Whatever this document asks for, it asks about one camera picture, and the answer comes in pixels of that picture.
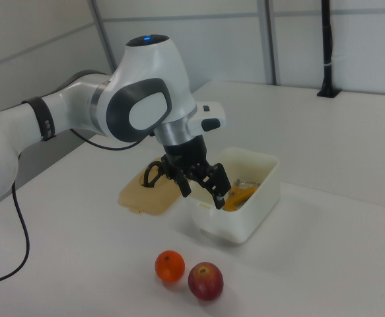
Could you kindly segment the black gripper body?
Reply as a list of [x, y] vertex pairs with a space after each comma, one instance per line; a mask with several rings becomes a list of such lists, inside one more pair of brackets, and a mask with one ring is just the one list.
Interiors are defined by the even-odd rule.
[[165, 155], [162, 157], [162, 163], [165, 172], [188, 170], [192, 167], [206, 171], [209, 168], [207, 147], [202, 135], [179, 145], [164, 145], [163, 148]]

